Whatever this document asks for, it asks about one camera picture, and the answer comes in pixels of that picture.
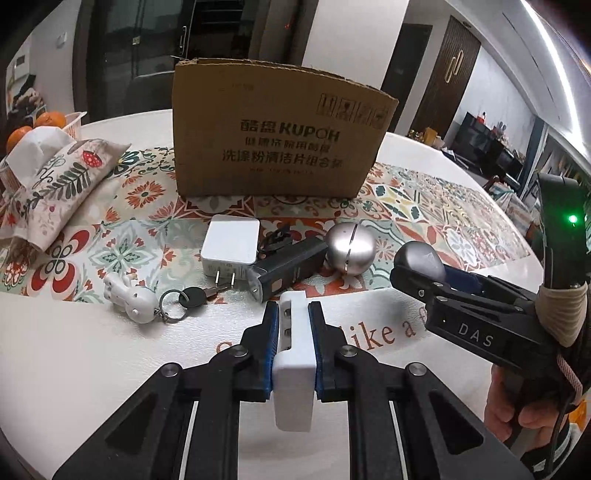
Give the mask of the person's right hand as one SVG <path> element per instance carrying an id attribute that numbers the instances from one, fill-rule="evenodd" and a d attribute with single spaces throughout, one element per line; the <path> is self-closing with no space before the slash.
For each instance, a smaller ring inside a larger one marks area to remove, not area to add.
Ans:
<path id="1" fill-rule="evenodd" d="M 489 386 L 484 424 L 501 442 L 506 442 L 512 435 L 512 419 L 515 415 L 515 404 L 505 385 L 506 371 L 493 365 L 491 368 L 491 384 Z M 536 430 L 535 439 L 529 444 L 528 451 L 549 444 L 553 427 L 559 418 L 557 405 L 550 400 L 531 403 L 522 408 L 518 421 L 524 430 Z"/>

